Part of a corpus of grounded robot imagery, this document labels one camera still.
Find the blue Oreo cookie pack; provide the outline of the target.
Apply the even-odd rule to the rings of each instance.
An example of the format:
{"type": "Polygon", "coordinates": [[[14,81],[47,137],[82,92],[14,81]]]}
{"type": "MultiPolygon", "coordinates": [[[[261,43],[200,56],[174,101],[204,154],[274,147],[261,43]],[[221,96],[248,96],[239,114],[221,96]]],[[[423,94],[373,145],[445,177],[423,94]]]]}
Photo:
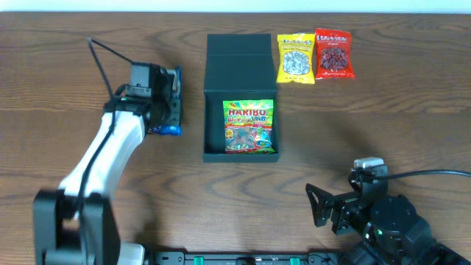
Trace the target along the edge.
{"type": "Polygon", "coordinates": [[[169,105],[168,118],[162,125],[154,127],[152,132],[158,135],[178,136],[183,133],[181,123],[183,118],[182,104],[182,69],[181,66],[169,69],[168,74],[171,78],[171,92],[167,100],[169,105]]]}

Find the Haribo worms candy bag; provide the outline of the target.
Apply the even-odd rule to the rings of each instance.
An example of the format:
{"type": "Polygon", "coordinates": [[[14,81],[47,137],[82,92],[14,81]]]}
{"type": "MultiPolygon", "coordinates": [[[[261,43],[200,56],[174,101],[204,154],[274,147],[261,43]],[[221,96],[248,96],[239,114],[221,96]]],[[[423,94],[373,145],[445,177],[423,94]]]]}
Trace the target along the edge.
{"type": "Polygon", "coordinates": [[[226,100],[224,150],[227,154],[275,153],[272,143],[274,100],[226,100]]]}

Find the yellow Hacks candy bag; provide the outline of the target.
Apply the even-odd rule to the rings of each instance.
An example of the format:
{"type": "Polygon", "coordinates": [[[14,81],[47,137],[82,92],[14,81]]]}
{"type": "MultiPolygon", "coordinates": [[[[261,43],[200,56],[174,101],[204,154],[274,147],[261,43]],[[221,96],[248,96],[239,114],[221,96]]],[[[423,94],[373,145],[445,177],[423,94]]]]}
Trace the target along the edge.
{"type": "Polygon", "coordinates": [[[314,33],[278,35],[277,42],[280,64],[277,73],[278,83],[315,83],[313,53],[316,36],[314,33]]]}

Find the red Hacks candy bag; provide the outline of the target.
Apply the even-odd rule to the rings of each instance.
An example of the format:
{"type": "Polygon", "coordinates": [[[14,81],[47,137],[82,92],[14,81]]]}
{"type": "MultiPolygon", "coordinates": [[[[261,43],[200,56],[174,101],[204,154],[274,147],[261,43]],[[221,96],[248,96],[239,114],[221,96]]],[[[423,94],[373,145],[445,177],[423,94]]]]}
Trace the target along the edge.
{"type": "Polygon", "coordinates": [[[323,79],[354,79],[351,63],[352,35],[350,32],[317,28],[316,75],[323,79]]]}

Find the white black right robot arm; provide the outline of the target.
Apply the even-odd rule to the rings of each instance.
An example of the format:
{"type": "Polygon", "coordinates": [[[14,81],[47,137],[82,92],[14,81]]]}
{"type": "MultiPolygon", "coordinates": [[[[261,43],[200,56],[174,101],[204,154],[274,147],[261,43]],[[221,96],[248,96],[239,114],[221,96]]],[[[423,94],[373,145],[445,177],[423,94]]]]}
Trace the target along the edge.
{"type": "Polygon", "coordinates": [[[307,184],[317,227],[333,223],[337,235],[356,232],[360,243],[339,256],[338,264],[468,264],[432,234],[431,226],[402,194],[389,194],[386,165],[356,166],[348,178],[352,191],[333,195],[307,184]]]}

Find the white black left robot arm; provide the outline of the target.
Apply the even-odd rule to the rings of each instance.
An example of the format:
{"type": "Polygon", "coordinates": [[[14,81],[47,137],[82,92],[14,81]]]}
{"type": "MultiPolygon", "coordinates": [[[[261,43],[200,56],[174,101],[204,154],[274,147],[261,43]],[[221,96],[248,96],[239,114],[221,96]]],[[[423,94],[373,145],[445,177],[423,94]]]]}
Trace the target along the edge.
{"type": "Polygon", "coordinates": [[[111,200],[131,154],[150,133],[181,135],[182,69],[133,63],[130,81],[112,92],[81,161],[57,190],[33,202],[35,262],[154,264],[155,254],[120,239],[111,200]]]}

